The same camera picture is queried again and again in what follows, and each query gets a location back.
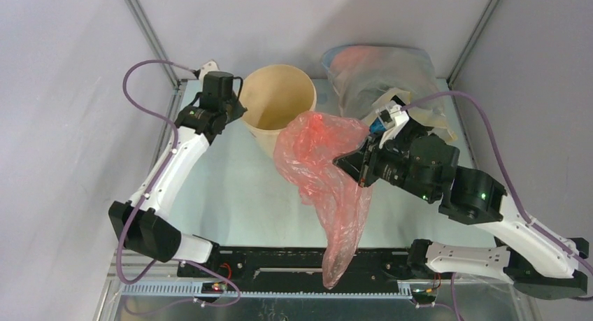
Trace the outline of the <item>large translucent storage bag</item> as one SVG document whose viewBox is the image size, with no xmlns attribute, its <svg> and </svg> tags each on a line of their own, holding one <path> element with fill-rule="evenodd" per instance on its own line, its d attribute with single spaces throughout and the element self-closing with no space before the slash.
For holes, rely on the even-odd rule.
<svg viewBox="0 0 593 321">
<path fill-rule="evenodd" d="M 421 49 L 341 46 L 326 51 L 322 65 L 338 97 L 340 116 L 366 124 L 393 96 L 407 105 L 440 91 L 431 58 Z"/>
</svg>

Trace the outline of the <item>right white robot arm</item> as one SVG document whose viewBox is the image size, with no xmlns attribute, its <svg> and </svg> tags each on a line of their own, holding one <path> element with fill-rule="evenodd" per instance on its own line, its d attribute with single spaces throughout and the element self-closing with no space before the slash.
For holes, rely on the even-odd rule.
<svg viewBox="0 0 593 321">
<path fill-rule="evenodd" d="M 489 174 L 458 164 L 459 150 L 419 124 L 402 127 L 387 141 L 369 134 L 334 165 L 360 187 L 377 180 L 398 187 L 429 204 L 448 219 L 489 232 L 496 244 L 487 248 L 446 245 L 416 239 L 407 269 L 417 278 L 430 273 L 467 273 L 511 284 L 543 300 L 584 299 L 588 276 L 581 262 L 589 243 L 562 238 L 522 216 L 506 188 Z"/>
</svg>

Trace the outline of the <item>beige plastic trash bin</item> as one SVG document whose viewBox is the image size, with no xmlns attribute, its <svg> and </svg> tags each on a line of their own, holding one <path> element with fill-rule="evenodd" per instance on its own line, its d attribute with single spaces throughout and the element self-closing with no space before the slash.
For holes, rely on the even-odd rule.
<svg viewBox="0 0 593 321">
<path fill-rule="evenodd" d="M 247 76 L 239 100 L 246 108 L 242 121 L 264 154 L 272 157 L 280 132 L 301 113 L 315 109 L 317 92 L 301 69 L 274 64 Z"/>
</svg>

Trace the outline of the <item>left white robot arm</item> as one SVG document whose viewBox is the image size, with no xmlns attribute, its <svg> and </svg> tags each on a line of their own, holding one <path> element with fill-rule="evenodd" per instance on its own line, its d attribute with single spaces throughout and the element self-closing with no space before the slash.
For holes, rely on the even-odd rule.
<svg viewBox="0 0 593 321">
<path fill-rule="evenodd" d="M 202 90 L 179 112 L 166 149 L 153 170 L 128 201 L 116 201 L 110 206 L 108 215 L 123 248 L 159 262 L 194 262 L 194 268 L 203 276 L 218 273 L 221 258 L 212 252 L 217 244 L 182 233 L 169 223 L 169 216 L 193 166 L 215 137 L 246 111 L 234 91 L 236 79 L 224 71 L 202 76 Z"/>
</svg>

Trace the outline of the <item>red plastic trash bag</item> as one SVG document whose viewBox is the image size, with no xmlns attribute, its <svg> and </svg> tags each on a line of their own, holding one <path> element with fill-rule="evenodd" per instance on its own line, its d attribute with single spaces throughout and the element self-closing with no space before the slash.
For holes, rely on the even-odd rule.
<svg viewBox="0 0 593 321">
<path fill-rule="evenodd" d="M 360 120 L 306 111 L 278 135 L 273 160 L 278 173 L 314 206 L 325 231 L 322 284 L 338 285 L 350 265 L 367 222 L 373 190 L 359 187 L 334 158 L 359 147 L 369 133 Z"/>
</svg>

